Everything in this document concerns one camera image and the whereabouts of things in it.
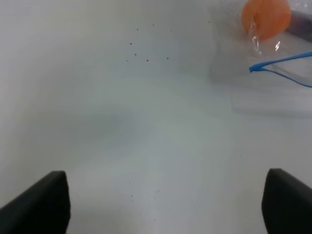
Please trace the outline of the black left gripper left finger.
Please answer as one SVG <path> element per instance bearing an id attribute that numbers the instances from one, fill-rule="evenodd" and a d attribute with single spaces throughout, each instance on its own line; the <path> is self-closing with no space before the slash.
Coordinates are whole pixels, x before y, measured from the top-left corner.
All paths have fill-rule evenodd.
<path id="1" fill-rule="evenodd" d="M 52 171 L 0 209 L 2 234 L 65 234 L 71 218 L 66 172 Z"/>

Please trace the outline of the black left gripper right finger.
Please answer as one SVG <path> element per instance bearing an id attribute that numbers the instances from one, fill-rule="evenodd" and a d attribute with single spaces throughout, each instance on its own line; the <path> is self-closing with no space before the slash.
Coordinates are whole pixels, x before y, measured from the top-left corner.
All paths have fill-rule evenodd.
<path id="1" fill-rule="evenodd" d="M 269 234 L 312 232 L 312 189 L 282 169 L 269 169 L 261 210 Z"/>

